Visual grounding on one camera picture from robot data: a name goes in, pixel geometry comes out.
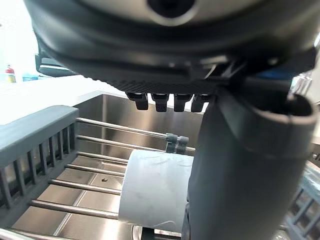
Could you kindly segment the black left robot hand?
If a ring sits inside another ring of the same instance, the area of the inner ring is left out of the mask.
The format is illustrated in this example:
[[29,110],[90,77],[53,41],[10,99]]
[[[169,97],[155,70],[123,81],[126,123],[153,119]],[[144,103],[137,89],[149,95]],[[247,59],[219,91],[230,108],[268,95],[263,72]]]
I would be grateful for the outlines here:
[[317,0],[27,0],[38,45],[140,110],[204,113],[182,237],[268,240],[312,154],[317,108],[290,93],[316,64]]

